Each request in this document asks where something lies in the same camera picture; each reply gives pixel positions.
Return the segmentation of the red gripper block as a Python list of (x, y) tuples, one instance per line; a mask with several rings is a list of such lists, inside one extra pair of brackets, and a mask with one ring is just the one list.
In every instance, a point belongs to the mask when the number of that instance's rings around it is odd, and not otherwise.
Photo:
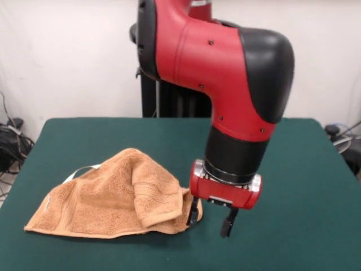
[(199, 198), (212, 203), (232, 207), (223, 220), (220, 235), (228, 238), (239, 209), (252, 209), (262, 191), (263, 179), (256, 174), (247, 185), (229, 185), (219, 182), (209, 175), (203, 167), (204, 161), (197, 159), (192, 165), (190, 175), (190, 192), (193, 195), (187, 226), (195, 226), (199, 215)]

